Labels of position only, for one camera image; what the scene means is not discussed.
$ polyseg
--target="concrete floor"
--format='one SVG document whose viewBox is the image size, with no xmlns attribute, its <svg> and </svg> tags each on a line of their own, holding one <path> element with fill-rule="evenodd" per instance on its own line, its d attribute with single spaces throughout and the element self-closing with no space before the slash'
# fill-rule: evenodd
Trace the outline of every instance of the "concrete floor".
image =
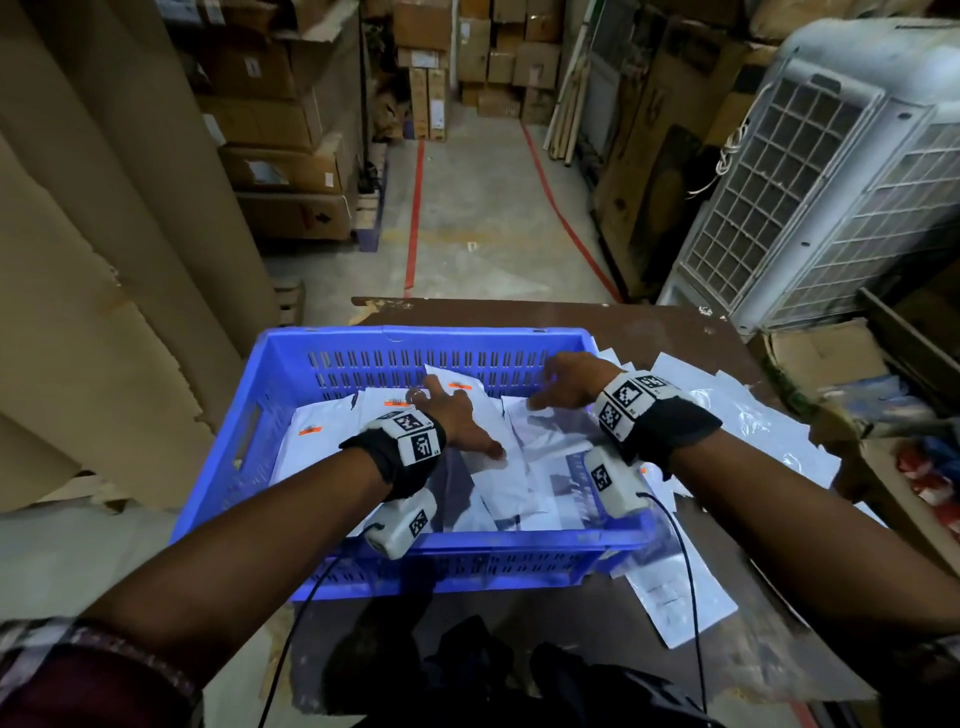
<svg viewBox="0 0 960 728">
<path fill-rule="evenodd" d="M 535 141 L 544 129 L 532 128 Z M 559 208 L 606 271 L 588 218 L 587 187 L 576 168 L 539 150 Z M 343 325 L 351 296 L 402 296 L 417 144 L 390 150 L 379 251 L 349 245 L 304 246 L 271 257 L 273 275 L 296 275 L 307 288 L 305 323 Z M 477 118 L 455 107 L 446 143 L 427 143 L 416 285 L 419 297 L 608 303 L 611 296 L 547 203 L 516 121 Z M 122 515 L 82 501 L 0 516 L 0 619 L 76 614 L 97 594 L 165 545 L 175 516 L 131 505 Z M 253 725 L 271 640 L 265 629 L 241 649 L 205 694 L 206 725 Z M 752 706 L 719 696 L 711 712 L 729 728 L 794 726 L 785 705 Z M 279 700 L 272 726 L 350 725 L 356 718 L 306 716 Z"/>
</svg>

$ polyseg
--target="black wristband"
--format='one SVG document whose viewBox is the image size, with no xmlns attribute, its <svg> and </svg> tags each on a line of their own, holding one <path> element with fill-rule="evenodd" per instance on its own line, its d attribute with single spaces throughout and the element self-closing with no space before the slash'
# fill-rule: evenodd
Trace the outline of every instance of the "black wristband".
<svg viewBox="0 0 960 728">
<path fill-rule="evenodd" d="M 653 463 L 670 473 L 674 449 L 693 445 L 723 423 L 688 395 L 649 372 L 617 376 L 597 398 L 597 422 L 628 464 Z"/>
<path fill-rule="evenodd" d="M 340 444 L 340 449 L 361 448 L 370 455 L 392 485 L 386 500 L 410 497 L 426 485 L 444 447 L 443 426 L 419 410 L 383 415 Z"/>
</svg>

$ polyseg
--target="air cooler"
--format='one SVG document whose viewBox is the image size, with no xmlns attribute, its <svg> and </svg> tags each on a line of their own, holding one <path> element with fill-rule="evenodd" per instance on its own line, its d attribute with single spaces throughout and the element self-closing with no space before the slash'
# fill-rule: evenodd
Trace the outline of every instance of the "air cooler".
<svg viewBox="0 0 960 728">
<path fill-rule="evenodd" d="M 960 253 L 960 24 L 811 23 L 760 93 L 657 303 L 811 326 Z"/>
</svg>

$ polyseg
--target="white sensor device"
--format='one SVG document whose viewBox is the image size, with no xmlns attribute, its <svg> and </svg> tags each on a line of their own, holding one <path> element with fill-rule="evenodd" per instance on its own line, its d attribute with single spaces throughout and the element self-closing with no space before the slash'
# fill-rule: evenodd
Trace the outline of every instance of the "white sensor device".
<svg viewBox="0 0 960 728">
<path fill-rule="evenodd" d="M 377 508 L 364 535 L 377 552 L 395 561 L 410 550 L 436 513 L 437 500 L 421 488 L 408 498 L 388 500 Z"/>
<path fill-rule="evenodd" d="M 643 476 L 631 468 L 611 445 L 598 445 L 584 455 L 593 487 L 604 509 L 615 519 L 632 516 L 651 505 L 650 499 L 637 493 L 653 494 Z"/>
</svg>

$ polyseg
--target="brown table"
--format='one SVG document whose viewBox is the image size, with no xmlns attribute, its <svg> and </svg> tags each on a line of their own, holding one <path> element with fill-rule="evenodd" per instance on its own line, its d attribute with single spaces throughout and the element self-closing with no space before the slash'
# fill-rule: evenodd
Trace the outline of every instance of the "brown table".
<svg viewBox="0 0 960 728">
<path fill-rule="evenodd" d="M 364 326 L 585 328 L 603 350 L 649 366 L 670 353 L 707 372 L 722 369 L 779 407 L 773 390 L 733 327 L 684 306 L 354 299 Z M 696 503 L 678 498 L 684 529 L 739 610 L 704 633 L 708 694 L 738 688 L 762 701 L 866 699 L 873 691 L 786 609 L 730 536 Z M 319 603 L 295 640 L 317 667 L 329 651 L 324 634 L 356 620 L 366 600 Z M 697 694 L 693 643 L 666 649 L 625 579 L 588 577 L 580 587 L 436 595 L 414 630 L 421 654 L 461 619 L 480 614 L 523 661 L 538 643 L 573 647 L 589 662 L 616 663 L 662 675 Z M 306 673 L 294 668 L 295 692 Z"/>
</svg>

